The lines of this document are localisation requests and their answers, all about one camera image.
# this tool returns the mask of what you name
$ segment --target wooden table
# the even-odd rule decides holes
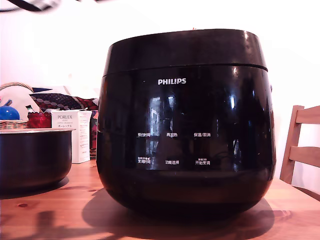
[[[320,202],[275,179],[252,209],[222,221],[174,222],[127,210],[103,189],[94,160],[58,189],[1,200],[1,240],[320,239]]]

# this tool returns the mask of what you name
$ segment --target black rice cooker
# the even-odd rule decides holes
[[[253,207],[276,164],[258,37],[205,29],[114,43],[96,157],[105,189],[130,209],[230,216]]]

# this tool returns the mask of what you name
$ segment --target blue ball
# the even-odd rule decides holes
[[[0,120],[19,120],[19,112],[12,106],[0,106]]]

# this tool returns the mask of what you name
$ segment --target red object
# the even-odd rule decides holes
[[[29,112],[27,128],[28,129],[43,129],[51,128],[51,113],[48,112]]]

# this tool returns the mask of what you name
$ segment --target white wall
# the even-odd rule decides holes
[[[319,7],[317,1],[62,0],[46,14],[1,14],[1,82],[99,87],[117,40],[192,28],[253,32],[273,86],[279,177],[292,106],[320,105]],[[320,128],[302,126],[299,144],[320,147]],[[320,193],[320,169],[297,163],[293,184]]]

